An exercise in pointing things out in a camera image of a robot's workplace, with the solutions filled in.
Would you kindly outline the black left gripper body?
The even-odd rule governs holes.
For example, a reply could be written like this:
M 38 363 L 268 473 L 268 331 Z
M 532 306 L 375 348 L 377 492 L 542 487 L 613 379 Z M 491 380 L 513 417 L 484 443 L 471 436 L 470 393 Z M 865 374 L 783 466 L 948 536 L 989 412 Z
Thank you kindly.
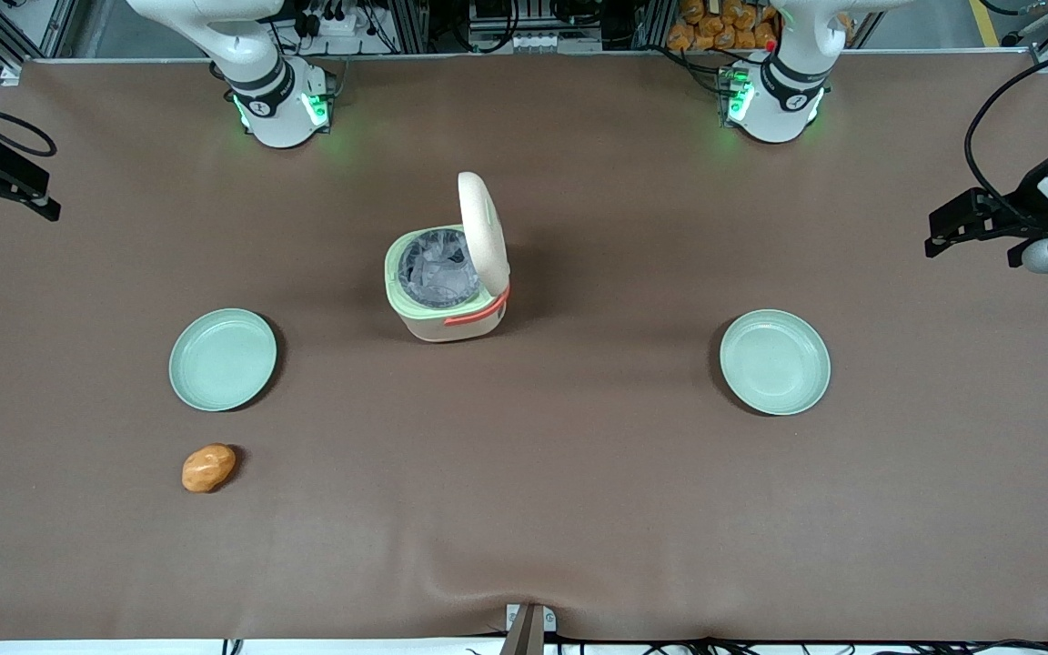
M 931 212 L 929 237 L 932 235 L 948 235 L 953 246 L 998 237 L 1041 239 L 1048 237 L 1048 227 L 1020 217 L 989 192 L 974 187 Z

